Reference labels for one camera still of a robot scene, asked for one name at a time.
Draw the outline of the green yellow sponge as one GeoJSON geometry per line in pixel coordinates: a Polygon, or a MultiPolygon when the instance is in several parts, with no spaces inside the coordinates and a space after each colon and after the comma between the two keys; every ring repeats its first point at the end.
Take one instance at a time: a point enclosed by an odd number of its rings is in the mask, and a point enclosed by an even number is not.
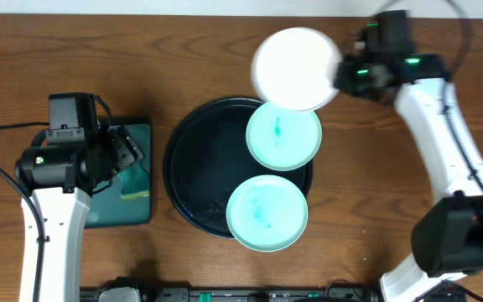
{"type": "Polygon", "coordinates": [[[133,200],[149,195],[149,175],[140,164],[123,170],[118,177],[122,184],[121,198],[123,200],[133,200]]]}

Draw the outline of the white plate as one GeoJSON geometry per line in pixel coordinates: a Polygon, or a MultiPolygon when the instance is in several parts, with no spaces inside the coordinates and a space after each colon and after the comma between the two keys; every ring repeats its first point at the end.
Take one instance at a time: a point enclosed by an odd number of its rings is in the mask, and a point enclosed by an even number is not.
{"type": "Polygon", "coordinates": [[[328,35],[310,28],[283,29],[258,46],[252,85],[265,102],[297,112],[317,110],[335,98],[343,56],[328,35]]]}

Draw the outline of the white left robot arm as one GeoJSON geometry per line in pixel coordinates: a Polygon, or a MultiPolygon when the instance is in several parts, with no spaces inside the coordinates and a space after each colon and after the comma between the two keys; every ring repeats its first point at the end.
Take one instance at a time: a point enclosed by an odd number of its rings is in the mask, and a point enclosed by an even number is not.
{"type": "Polygon", "coordinates": [[[39,288],[41,301],[87,300],[79,293],[85,229],[133,226],[150,220],[151,128],[147,124],[133,124],[114,129],[127,131],[145,158],[114,176],[112,185],[106,181],[100,183],[99,194],[93,197],[81,191],[64,194],[61,188],[40,189],[32,195],[46,237],[39,288]]]}

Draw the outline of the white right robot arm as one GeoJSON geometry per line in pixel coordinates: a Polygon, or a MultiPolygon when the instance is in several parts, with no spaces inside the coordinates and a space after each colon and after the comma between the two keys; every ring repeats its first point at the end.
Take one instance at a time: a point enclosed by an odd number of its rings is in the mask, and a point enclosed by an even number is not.
{"type": "Polygon", "coordinates": [[[381,301],[421,301],[483,270],[483,158],[460,112],[450,73],[437,55],[378,59],[347,55],[335,87],[379,102],[386,94],[428,173],[431,210],[411,235],[412,252],[379,279],[381,301]]]}

